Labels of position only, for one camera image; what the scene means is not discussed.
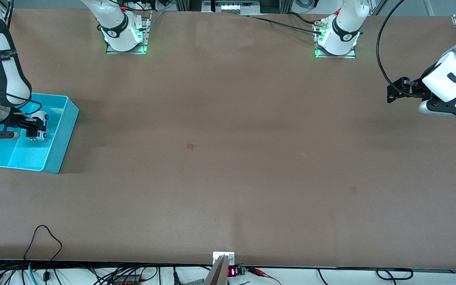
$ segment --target black cable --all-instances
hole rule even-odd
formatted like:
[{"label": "black cable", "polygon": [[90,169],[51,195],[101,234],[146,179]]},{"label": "black cable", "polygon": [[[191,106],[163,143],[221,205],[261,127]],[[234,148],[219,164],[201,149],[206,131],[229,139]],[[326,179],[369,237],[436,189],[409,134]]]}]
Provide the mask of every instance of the black cable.
[{"label": "black cable", "polygon": [[17,268],[18,268],[18,267],[15,267],[15,269],[11,272],[11,274],[10,274],[9,277],[8,277],[8,279],[5,281],[5,283],[3,283],[3,285],[7,285],[7,284],[10,283],[13,274],[15,274],[15,272],[17,272]]},{"label": "black cable", "polygon": [[141,268],[141,267],[144,267],[144,266],[148,266],[148,265],[149,264],[138,264],[138,265],[127,264],[125,267],[118,267],[115,271],[113,271],[113,272],[111,272],[109,274],[106,274],[105,276],[101,277],[100,280],[96,281],[93,285],[96,285],[98,283],[101,285],[103,282],[107,282],[108,284],[113,283],[115,277],[124,276],[128,272],[130,272],[132,269],[138,269],[138,268]]},{"label": "black cable", "polygon": [[36,231],[38,231],[38,229],[39,229],[40,227],[44,227],[44,228],[49,232],[49,235],[50,235],[53,239],[55,239],[56,242],[59,244],[59,249],[58,249],[58,251],[56,252],[56,254],[54,254],[54,256],[52,256],[52,258],[49,259],[49,262],[47,262],[47,265],[45,265],[45,272],[48,272],[48,270],[49,270],[49,264],[50,264],[50,263],[52,262],[52,260],[53,260],[54,258],[56,258],[56,256],[61,252],[61,249],[63,249],[63,243],[62,243],[60,240],[58,240],[58,238],[56,238],[56,236],[54,236],[54,235],[52,234],[52,232],[50,231],[49,227],[47,227],[46,225],[39,225],[39,226],[36,227],[36,229],[34,229],[33,237],[31,238],[31,242],[29,242],[29,246],[27,247],[27,249],[26,249],[26,251],[25,251],[25,253],[24,253],[23,260],[24,260],[24,261],[26,260],[26,255],[27,255],[27,253],[29,252],[29,249],[31,248],[31,245],[33,244],[34,237],[36,236]]},{"label": "black cable", "polygon": [[[386,274],[388,274],[389,277],[383,277],[383,276],[381,276],[381,275],[380,275],[380,271],[385,271]],[[414,273],[413,273],[413,271],[412,271],[411,269],[407,269],[407,270],[405,270],[405,272],[409,272],[409,273],[411,273],[411,275],[408,276],[408,277],[395,278],[395,277],[393,277],[393,275],[392,275],[387,269],[385,269],[385,268],[378,268],[378,269],[376,269],[376,275],[377,275],[379,278],[381,278],[381,279],[383,279],[383,280],[386,280],[386,281],[393,281],[393,285],[397,285],[397,280],[399,280],[399,281],[404,281],[404,280],[409,280],[409,279],[413,278]]]},{"label": "black cable", "polygon": [[311,25],[314,25],[314,22],[317,22],[317,21],[309,21],[309,20],[306,20],[306,19],[303,18],[299,13],[295,13],[295,12],[293,12],[293,11],[288,12],[287,14],[297,16],[302,22],[306,22],[306,23],[311,24]]},{"label": "black cable", "polygon": [[3,90],[0,90],[0,92],[3,93],[3,94],[5,94],[6,96],[10,96],[10,97],[12,97],[12,98],[15,98],[15,99],[19,99],[19,100],[24,101],[24,103],[19,104],[19,105],[20,105],[19,108],[24,107],[24,106],[25,106],[27,103],[29,103],[29,102],[35,103],[35,104],[38,105],[38,108],[37,108],[35,111],[33,111],[33,112],[23,112],[23,113],[20,114],[20,115],[32,115],[32,114],[34,114],[35,112],[38,112],[38,111],[40,111],[40,110],[43,108],[43,105],[42,105],[40,102],[37,102],[37,101],[34,101],[34,100],[31,99],[31,98],[32,98],[32,94],[29,96],[29,99],[24,99],[24,98],[19,97],[19,96],[15,96],[15,95],[8,94],[7,92],[4,92]]},{"label": "black cable", "polygon": [[158,11],[157,9],[153,9],[153,8],[150,8],[150,9],[145,9],[139,2],[135,2],[136,5],[140,6],[141,11]]},{"label": "black cable", "polygon": [[10,23],[11,23],[11,17],[13,16],[13,3],[14,0],[11,0],[11,6],[9,5],[9,13],[8,13],[8,22],[7,22],[7,27],[8,29],[10,28]]},{"label": "black cable", "polygon": [[149,280],[153,279],[154,277],[156,277],[156,275],[158,274],[158,267],[156,267],[156,272],[154,272],[154,275],[153,275],[151,278],[147,278],[147,279],[142,278],[142,274],[143,274],[143,271],[144,271],[145,269],[147,269],[147,267],[144,267],[144,268],[142,269],[142,272],[140,273],[140,277],[138,278],[138,282],[146,282],[146,281],[149,281]]},{"label": "black cable", "polygon": [[313,33],[313,34],[321,34],[320,31],[314,31],[314,30],[308,30],[308,29],[304,29],[304,28],[299,28],[299,27],[295,27],[295,26],[292,26],[292,25],[283,24],[283,23],[280,23],[280,22],[275,22],[275,21],[273,21],[273,20],[268,20],[268,19],[258,18],[258,17],[250,17],[250,18],[252,18],[252,19],[258,19],[258,20],[262,20],[262,21],[267,21],[267,22],[270,22],[270,23],[274,23],[274,24],[277,24],[277,25],[281,25],[281,26],[288,27],[288,28],[292,28],[292,29],[296,29],[296,30],[311,32],[311,33]]},{"label": "black cable", "polygon": [[26,281],[24,280],[24,268],[25,268],[25,260],[22,261],[22,270],[20,271],[20,276],[22,277],[22,285],[26,285]]},{"label": "black cable", "polygon": [[96,270],[94,270],[92,265],[91,265],[91,270],[90,271],[94,274],[94,276],[96,276],[96,279],[98,279],[98,281],[99,281],[100,280],[100,276],[98,276],[98,274],[96,273]]},{"label": "black cable", "polygon": [[316,270],[318,270],[318,273],[320,274],[321,281],[322,281],[325,285],[328,285],[328,283],[326,283],[325,279],[323,278],[323,275],[321,274],[320,269],[318,268],[318,269],[316,269]]},{"label": "black cable", "polygon": [[397,86],[395,86],[395,84],[393,84],[393,82],[390,80],[390,78],[388,78],[388,75],[386,74],[385,72],[385,69],[383,68],[383,65],[381,64],[381,59],[380,59],[380,40],[381,40],[381,34],[383,32],[383,29],[385,28],[386,26],[386,23],[388,22],[388,19],[391,17],[391,15],[393,14],[393,12],[395,12],[395,10],[400,6],[400,4],[402,4],[402,2],[404,2],[405,0],[400,0],[397,5],[395,5],[395,7],[393,7],[393,9],[388,13],[388,15],[386,16],[385,20],[383,21],[383,24],[381,25],[381,28],[380,28],[380,32],[378,33],[378,38],[376,40],[376,59],[378,60],[378,65],[380,67],[380,70],[381,70],[381,73],[383,74],[383,77],[385,77],[385,80],[387,81],[387,83],[393,87],[395,90],[397,90],[398,92],[400,92],[401,94],[404,94],[405,96],[409,96],[409,97],[415,97],[415,98],[421,98],[420,96],[418,95],[413,95],[413,94],[410,94],[410,93],[407,93],[407,92],[403,92],[402,90],[400,90],[399,88],[397,88]]},{"label": "black cable", "polygon": [[63,284],[61,283],[61,280],[59,280],[59,276],[57,275],[56,267],[53,267],[52,269],[54,270],[54,275],[56,276],[56,279],[57,279],[57,282],[59,283],[59,285],[63,285]]},{"label": "black cable", "polygon": [[121,5],[121,4],[117,3],[117,2],[115,2],[114,0],[108,0],[108,1],[109,1],[109,2],[112,2],[112,3],[114,3],[114,4],[117,4],[119,7],[125,7],[128,11],[138,11],[138,9],[131,8],[131,7],[129,7],[129,6],[127,6],[127,5],[124,5],[124,4]]},{"label": "black cable", "polygon": [[11,4],[10,1],[11,1],[11,0],[8,0],[8,5],[5,5],[5,7],[6,7],[6,9],[7,9],[7,11],[5,12],[5,16],[4,16],[5,22],[7,21],[7,19],[8,19],[8,14],[9,14],[9,12],[10,12],[10,9],[9,9],[10,4]]}]

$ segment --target gray cable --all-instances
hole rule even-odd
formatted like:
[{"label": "gray cable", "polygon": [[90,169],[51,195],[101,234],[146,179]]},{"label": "gray cable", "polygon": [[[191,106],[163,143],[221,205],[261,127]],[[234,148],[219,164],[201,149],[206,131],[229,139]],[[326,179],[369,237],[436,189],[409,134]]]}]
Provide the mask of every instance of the gray cable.
[{"label": "gray cable", "polygon": [[159,14],[158,17],[156,18],[156,20],[154,20],[154,22],[152,22],[152,23],[150,24],[149,29],[150,29],[150,27],[152,27],[152,25],[154,25],[154,24],[161,18],[161,16],[163,16],[163,14],[165,14],[165,12],[166,12],[168,9],[170,9],[171,7],[173,7],[173,6],[170,6],[170,7],[166,8],[166,9],[161,10],[161,14]]}]

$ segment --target table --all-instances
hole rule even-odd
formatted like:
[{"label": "table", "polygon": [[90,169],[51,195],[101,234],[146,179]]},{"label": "table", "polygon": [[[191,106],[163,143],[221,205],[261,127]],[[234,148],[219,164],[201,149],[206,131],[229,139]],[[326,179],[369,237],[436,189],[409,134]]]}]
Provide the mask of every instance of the table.
[{"label": "table", "polygon": [[[16,10],[33,91],[81,112],[60,174],[0,169],[0,258],[46,224],[64,260],[456,269],[456,118],[386,103],[381,23],[357,59],[319,59],[305,32],[167,13],[148,54],[116,56],[89,11]],[[449,18],[395,17],[382,61],[414,79],[455,43]],[[40,231],[29,257],[56,250]]]}]

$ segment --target teal cable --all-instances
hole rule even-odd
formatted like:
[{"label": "teal cable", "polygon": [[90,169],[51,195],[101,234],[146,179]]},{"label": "teal cable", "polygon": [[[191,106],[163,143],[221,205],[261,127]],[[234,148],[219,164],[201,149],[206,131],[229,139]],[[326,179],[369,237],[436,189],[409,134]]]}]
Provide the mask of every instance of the teal cable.
[{"label": "teal cable", "polygon": [[27,266],[27,270],[29,271],[29,275],[31,276],[31,280],[33,281],[34,285],[38,285],[38,282],[34,278],[33,271],[31,270],[31,262],[29,262],[29,265]]}]

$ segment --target red digital display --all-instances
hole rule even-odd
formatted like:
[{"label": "red digital display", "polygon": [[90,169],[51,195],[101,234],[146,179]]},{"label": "red digital display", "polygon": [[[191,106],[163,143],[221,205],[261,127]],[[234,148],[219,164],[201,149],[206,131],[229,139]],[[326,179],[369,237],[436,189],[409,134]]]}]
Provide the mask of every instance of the red digital display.
[{"label": "red digital display", "polygon": [[237,276],[237,269],[236,267],[228,269],[228,277],[234,277]]}]

